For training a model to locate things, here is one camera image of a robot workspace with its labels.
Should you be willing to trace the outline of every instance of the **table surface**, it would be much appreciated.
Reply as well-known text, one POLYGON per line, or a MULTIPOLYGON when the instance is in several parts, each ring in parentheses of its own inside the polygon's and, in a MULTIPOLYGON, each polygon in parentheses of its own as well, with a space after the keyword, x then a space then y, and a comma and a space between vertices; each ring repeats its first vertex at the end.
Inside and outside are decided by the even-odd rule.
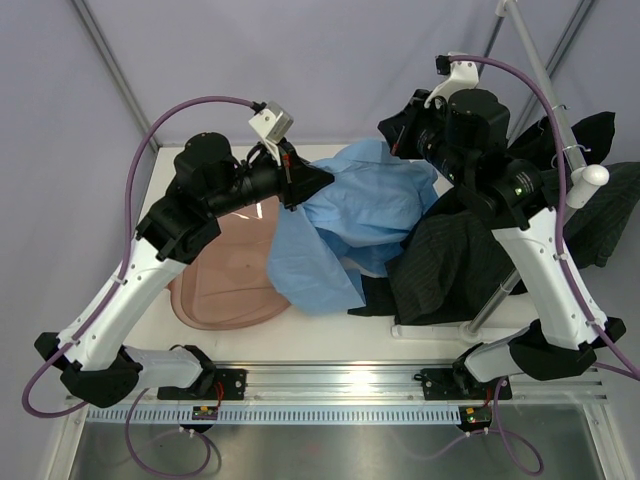
MULTIPOLYGON (((303 158, 333 156, 341 145, 298 147, 303 158)), ((158 200, 174 175, 173 159, 182 148, 162 148, 158 154, 141 216, 158 200)), ((244 158, 248 147, 233 149, 244 158)), ((436 184, 439 193, 446 182, 436 184)), ((520 328, 536 318, 528 295, 508 298, 487 325, 520 328)), ((198 345, 211 359, 224 362, 404 362, 456 358, 469 345, 459 341, 407 340, 391 336, 393 317, 355 317, 346 313, 311 317, 290 307, 273 319, 249 328, 196 330, 173 313, 168 290, 151 304, 127 337, 126 344, 168 349, 176 343, 198 345)))

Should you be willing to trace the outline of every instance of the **light blue fabric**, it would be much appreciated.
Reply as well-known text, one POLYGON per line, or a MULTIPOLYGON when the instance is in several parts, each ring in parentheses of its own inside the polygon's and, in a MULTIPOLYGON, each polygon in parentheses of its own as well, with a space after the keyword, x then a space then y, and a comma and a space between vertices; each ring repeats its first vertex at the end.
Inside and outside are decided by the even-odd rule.
POLYGON ((306 313, 320 315, 364 306, 360 272, 348 258, 386 276, 384 263, 436 201, 435 169, 392 157, 386 143, 350 145, 314 166, 335 182, 295 212, 281 207, 267 273, 278 292, 306 313))

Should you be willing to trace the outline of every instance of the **robotic arm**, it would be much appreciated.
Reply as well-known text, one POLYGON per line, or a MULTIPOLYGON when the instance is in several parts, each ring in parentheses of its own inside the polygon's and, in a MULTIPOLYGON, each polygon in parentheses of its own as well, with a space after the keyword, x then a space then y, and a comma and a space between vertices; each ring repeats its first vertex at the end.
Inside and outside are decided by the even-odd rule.
MULTIPOLYGON (((604 342, 587 321, 556 256, 554 199, 536 167, 508 155, 509 110, 489 91, 474 88, 475 64, 451 63, 443 56, 436 65, 447 80, 433 92, 417 90, 402 112, 378 128, 396 156, 423 158, 451 181, 460 203, 492 231, 513 261, 540 315, 511 337, 475 345, 438 383, 463 398, 484 398, 486 384, 505 375, 526 373, 538 380, 580 375, 604 342)), ((584 204, 584 197, 595 192, 589 184, 576 187, 568 197, 572 205, 584 204)), ((622 320, 602 312, 570 254, 565 255, 595 323, 617 341, 625 333, 622 320)))
POLYGON ((220 235, 218 217, 274 195, 295 209, 333 182, 333 175, 300 158, 284 138, 293 119, 278 105, 267 104, 249 123, 260 137, 254 159, 238 162, 219 133, 202 133, 187 142, 174 161, 176 174, 166 195, 136 227, 124 279, 114 273, 71 325, 36 341, 45 359, 72 344, 54 364, 71 394, 108 407, 134 388, 177 387, 202 398, 212 387, 215 366, 197 347, 148 351, 123 342, 162 289, 220 235), (113 281, 121 282, 115 296, 75 341, 74 334, 113 281))

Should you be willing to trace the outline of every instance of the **black cloth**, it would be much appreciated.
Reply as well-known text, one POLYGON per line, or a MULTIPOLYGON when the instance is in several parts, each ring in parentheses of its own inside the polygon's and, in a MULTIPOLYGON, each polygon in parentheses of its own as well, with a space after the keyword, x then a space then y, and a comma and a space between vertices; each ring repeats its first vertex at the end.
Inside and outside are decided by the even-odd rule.
MULTIPOLYGON (((588 163, 600 163, 613 138, 613 114, 590 117, 574 126, 578 143, 592 149, 588 163)), ((553 142, 548 127, 534 124, 513 144, 514 155, 548 169, 553 142)), ((565 239, 578 268, 604 267, 613 253, 628 218, 640 199, 640 163, 607 167, 609 184, 577 212, 565 227, 565 239)), ((557 196, 556 170, 543 172, 545 182, 557 196)), ((404 243, 405 253, 387 264, 388 279, 367 282, 375 291, 365 295, 367 307, 354 314, 389 314, 378 310, 381 292, 395 299, 396 322, 425 325, 473 318, 513 264, 491 232, 464 209, 450 190, 427 212, 404 243)))

